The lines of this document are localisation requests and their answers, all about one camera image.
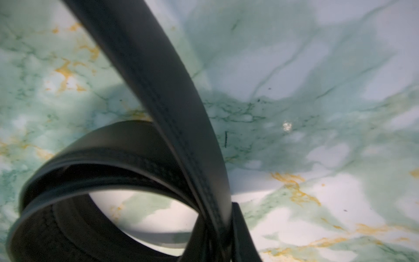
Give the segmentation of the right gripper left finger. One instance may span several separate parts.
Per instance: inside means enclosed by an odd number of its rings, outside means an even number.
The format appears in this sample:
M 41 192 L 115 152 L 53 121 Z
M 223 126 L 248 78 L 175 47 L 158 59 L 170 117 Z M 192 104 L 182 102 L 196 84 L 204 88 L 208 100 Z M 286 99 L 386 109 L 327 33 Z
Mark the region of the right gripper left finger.
M 208 260 L 208 232 L 203 216 L 199 216 L 193 228 L 188 244 L 178 262 L 206 262 Z

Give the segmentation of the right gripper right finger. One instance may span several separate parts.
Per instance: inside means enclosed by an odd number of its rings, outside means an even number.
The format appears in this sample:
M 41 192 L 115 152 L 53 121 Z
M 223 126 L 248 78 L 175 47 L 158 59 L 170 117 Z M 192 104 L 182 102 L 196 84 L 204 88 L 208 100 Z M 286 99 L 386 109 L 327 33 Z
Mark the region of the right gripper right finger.
M 232 203 L 232 261 L 262 262 L 238 203 Z

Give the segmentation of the long black leather belt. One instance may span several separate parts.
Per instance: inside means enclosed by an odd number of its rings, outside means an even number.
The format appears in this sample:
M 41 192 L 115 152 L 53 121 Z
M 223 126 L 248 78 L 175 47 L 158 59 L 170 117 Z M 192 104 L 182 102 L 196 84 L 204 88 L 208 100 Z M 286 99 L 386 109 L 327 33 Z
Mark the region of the long black leather belt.
M 39 168 L 20 195 L 6 249 L 13 262 L 177 262 L 130 238 L 91 194 L 144 190 L 203 216 L 207 262 L 232 260 L 224 159 L 178 53 L 144 1 L 67 1 L 152 121 L 92 131 Z

